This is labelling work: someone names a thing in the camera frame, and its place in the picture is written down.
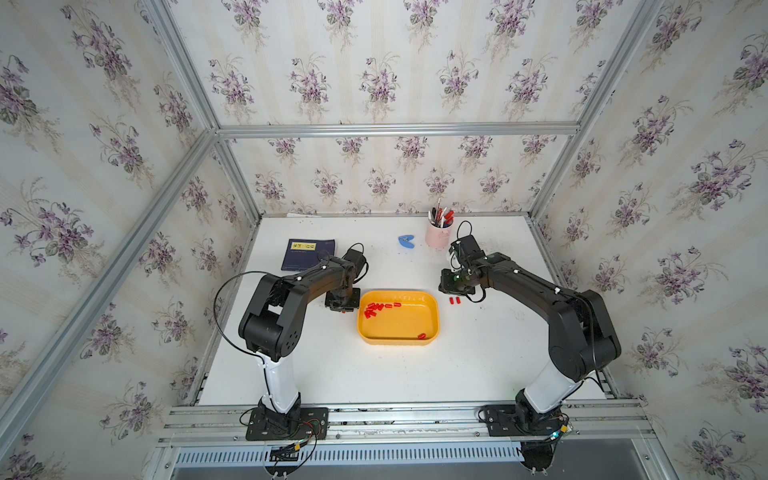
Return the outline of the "yellow plastic storage box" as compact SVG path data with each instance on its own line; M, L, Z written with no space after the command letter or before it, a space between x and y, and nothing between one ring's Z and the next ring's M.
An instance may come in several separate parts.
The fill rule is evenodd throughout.
M382 311L365 319L363 311L369 303L400 302L401 308ZM440 312L436 299L428 292L417 290L371 290L360 300L357 331L370 345L422 346L440 334ZM419 334L427 338L419 340Z

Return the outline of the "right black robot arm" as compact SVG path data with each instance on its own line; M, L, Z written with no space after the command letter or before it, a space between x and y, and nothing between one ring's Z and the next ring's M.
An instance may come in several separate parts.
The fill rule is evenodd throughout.
M549 361L515 400L527 413L544 415L556 410L590 373L622 354L606 304L593 290L560 287L500 253L481 255L440 273L438 290L444 294L470 297L477 289L483 294L496 290L510 296L547 325Z

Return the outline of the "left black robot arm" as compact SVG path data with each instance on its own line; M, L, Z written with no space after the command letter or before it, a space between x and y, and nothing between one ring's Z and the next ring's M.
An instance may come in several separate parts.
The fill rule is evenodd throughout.
M333 312L353 312L360 306L358 279L368 261L356 250L343 258L330 257L293 275L264 275L238 326L249 352L262 361L267 392L260 404L289 417L300 408L291 355L303 331L309 304L318 297Z

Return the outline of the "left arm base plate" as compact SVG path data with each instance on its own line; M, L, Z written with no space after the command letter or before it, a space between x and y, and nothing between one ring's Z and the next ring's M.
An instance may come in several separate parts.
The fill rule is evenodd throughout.
M260 405L249 412L245 423L247 441L324 440L329 426L329 409L298 407L281 414Z

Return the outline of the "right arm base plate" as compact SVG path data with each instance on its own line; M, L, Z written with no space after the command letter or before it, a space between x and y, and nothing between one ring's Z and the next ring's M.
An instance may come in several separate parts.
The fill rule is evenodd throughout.
M479 409L477 418L491 437L557 439L569 427L569 418L559 408L540 414L518 404L485 405Z

